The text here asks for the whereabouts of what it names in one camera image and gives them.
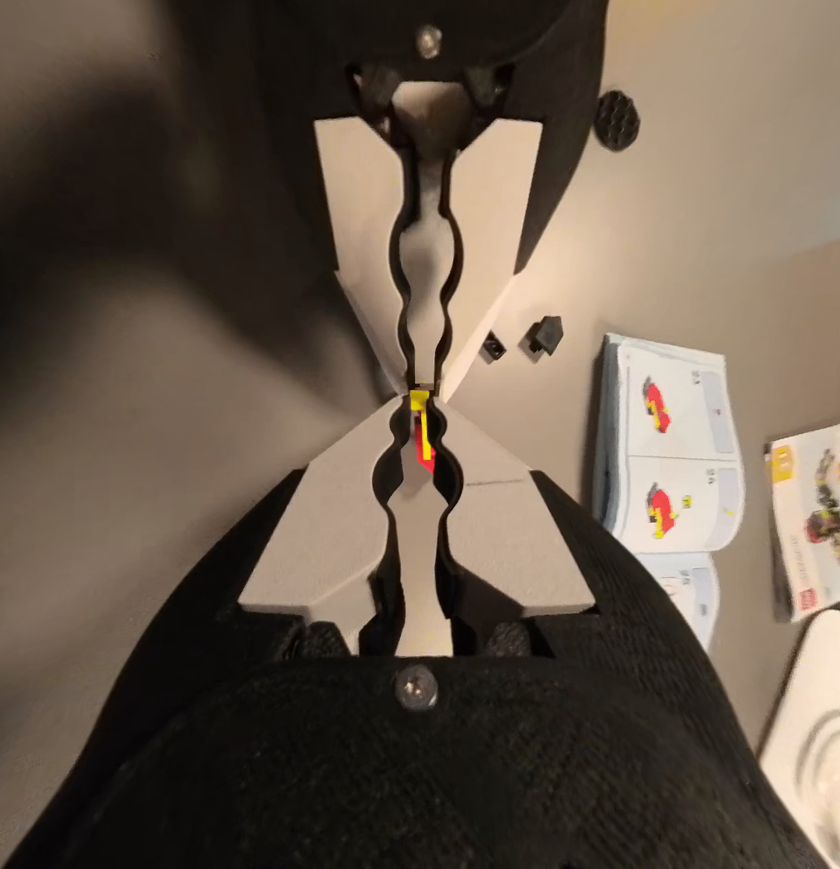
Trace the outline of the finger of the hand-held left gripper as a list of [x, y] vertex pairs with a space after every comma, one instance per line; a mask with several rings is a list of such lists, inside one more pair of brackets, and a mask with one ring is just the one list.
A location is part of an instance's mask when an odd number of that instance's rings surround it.
[[497, 119], [450, 169], [447, 206], [459, 234], [461, 269], [447, 302], [442, 401], [453, 398], [468, 374], [512, 288], [542, 131], [540, 122]]
[[414, 386], [413, 294], [402, 257], [410, 163], [359, 116], [319, 119], [314, 131], [336, 279], [393, 390], [405, 395]]

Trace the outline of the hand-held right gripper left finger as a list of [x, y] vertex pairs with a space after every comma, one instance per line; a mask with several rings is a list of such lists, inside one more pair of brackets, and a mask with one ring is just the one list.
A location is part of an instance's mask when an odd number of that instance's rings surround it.
[[370, 585], [387, 547], [389, 518], [373, 472], [395, 445], [390, 400], [305, 469], [238, 598], [248, 612], [335, 624], [348, 642], [375, 615]]

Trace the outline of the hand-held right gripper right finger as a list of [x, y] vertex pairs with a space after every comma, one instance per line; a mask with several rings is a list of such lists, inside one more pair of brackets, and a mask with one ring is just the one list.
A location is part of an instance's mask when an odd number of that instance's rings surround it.
[[432, 401], [429, 429], [446, 501], [436, 554], [445, 616], [516, 620], [593, 607], [529, 466], [444, 401]]

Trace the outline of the black round lego wheel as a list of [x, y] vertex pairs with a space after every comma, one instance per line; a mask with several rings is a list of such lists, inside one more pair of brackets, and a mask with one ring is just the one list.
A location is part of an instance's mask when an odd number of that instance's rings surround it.
[[598, 99], [593, 131], [599, 144], [613, 153], [630, 148], [641, 130], [641, 116], [634, 100], [623, 91], [610, 90]]

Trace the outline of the dark grey lego piece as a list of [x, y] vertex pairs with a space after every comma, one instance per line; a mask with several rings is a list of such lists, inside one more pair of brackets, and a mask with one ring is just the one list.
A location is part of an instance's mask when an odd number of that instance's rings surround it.
[[527, 350], [532, 356], [556, 352], [563, 338], [562, 318], [558, 315], [546, 315], [535, 322], [526, 334]]

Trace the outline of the open instruction booklet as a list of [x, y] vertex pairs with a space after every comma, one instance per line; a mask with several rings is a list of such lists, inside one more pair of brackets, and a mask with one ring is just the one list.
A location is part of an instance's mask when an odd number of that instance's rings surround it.
[[605, 335], [591, 505], [710, 650], [744, 472], [724, 355]]

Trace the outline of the closed instruction booklet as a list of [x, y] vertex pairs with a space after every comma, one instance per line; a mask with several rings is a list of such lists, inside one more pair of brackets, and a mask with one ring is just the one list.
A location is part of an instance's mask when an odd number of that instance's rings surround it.
[[768, 449], [782, 610], [796, 623], [840, 603], [840, 423]]

